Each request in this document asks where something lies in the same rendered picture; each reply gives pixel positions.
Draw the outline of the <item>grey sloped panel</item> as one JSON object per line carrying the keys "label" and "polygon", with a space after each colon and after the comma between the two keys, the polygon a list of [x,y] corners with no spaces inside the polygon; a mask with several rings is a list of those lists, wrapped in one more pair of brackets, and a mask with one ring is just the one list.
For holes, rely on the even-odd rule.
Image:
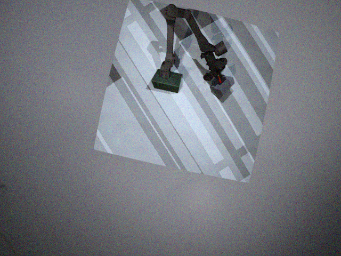
{"label": "grey sloped panel", "polygon": [[231,86],[235,83],[234,78],[231,76],[221,75],[221,83],[217,79],[211,86],[211,92],[220,99],[226,92],[231,88]]}

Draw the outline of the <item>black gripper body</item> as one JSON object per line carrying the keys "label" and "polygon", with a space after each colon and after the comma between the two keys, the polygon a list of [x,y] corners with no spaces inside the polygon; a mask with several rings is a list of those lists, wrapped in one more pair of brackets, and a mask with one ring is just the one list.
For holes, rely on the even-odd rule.
{"label": "black gripper body", "polygon": [[[219,60],[223,60],[224,58],[219,58]],[[205,75],[204,75],[204,77],[203,77],[203,79],[205,80],[205,81],[211,81],[212,80],[212,78],[213,78],[213,76],[215,76],[216,75],[216,69],[214,69],[213,68],[213,65],[216,63],[216,58],[215,58],[215,60],[213,61],[213,62],[211,62],[211,63],[206,63],[206,65],[208,65],[209,66],[209,70],[210,70],[210,73],[205,73]]]}

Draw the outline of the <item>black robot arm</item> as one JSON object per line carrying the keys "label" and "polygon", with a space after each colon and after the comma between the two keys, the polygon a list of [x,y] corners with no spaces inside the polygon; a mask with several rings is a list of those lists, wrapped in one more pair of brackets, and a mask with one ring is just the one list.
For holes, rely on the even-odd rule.
{"label": "black robot arm", "polygon": [[[166,15],[166,23],[167,23],[167,52],[165,60],[162,62],[160,67],[160,75],[159,77],[168,79],[171,75],[171,68],[173,64],[175,64],[175,56],[176,54],[173,53],[173,43],[174,43],[174,26],[175,26],[175,19],[178,18],[185,18],[188,22],[189,26],[191,27],[193,33],[195,34],[200,50],[201,50],[201,59],[205,58],[207,63],[211,63],[215,60],[214,53],[217,57],[225,54],[227,49],[221,41],[217,45],[210,44],[208,40],[206,40],[205,36],[200,31],[192,13],[189,9],[182,9],[176,7],[174,4],[169,4],[165,9]],[[204,52],[204,53],[203,53]],[[213,53],[214,52],[214,53]],[[224,58],[223,60],[216,59],[216,63],[213,65],[213,68],[218,71],[223,71],[225,66],[227,65],[227,61]]]}

